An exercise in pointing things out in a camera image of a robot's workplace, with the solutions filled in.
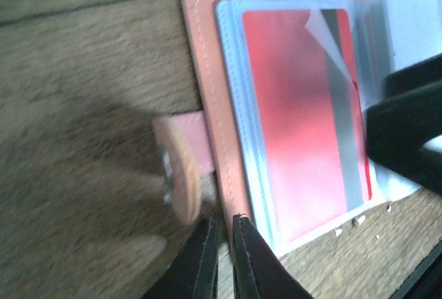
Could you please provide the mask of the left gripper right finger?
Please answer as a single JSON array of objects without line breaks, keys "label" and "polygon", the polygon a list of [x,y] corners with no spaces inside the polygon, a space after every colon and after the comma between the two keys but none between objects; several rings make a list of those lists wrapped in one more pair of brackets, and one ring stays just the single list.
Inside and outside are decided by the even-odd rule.
[{"label": "left gripper right finger", "polygon": [[240,214],[233,217],[232,234],[236,298],[312,297],[284,268],[248,217]]}]

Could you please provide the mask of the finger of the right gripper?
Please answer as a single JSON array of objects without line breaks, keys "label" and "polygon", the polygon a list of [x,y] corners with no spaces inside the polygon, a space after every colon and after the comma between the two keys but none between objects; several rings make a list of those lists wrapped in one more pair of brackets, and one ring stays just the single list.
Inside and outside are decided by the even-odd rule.
[{"label": "finger of the right gripper", "polygon": [[441,135],[441,82],[367,109],[366,151],[376,164],[441,194],[441,154],[424,147]]},{"label": "finger of the right gripper", "polygon": [[389,74],[383,82],[384,97],[394,97],[441,80],[441,54]]}]

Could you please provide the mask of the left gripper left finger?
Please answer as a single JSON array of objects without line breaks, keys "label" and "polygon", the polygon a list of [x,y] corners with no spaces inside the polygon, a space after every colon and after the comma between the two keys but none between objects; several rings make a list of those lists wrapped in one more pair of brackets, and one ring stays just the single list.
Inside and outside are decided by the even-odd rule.
[{"label": "left gripper left finger", "polygon": [[218,222],[199,222],[178,255],[142,299],[218,297]]}]

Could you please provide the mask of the pink leather card holder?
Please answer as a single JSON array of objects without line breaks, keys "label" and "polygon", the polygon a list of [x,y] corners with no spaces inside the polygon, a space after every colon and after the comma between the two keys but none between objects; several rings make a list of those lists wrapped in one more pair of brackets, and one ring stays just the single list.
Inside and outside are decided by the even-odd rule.
[{"label": "pink leather card holder", "polygon": [[261,10],[346,10],[352,34],[358,96],[367,109],[385,99],[388,74],[441,53],[441,0],[182,0],[201,112],[154,121],[176,215],[192,223],[201,207],[200,178],[218,176],[227,224],[242,214],[277,256],[316,239],[373,206],[394,202],[419,185],[371,161],[371,199],[294,240],[282,240],[242,16]]}]

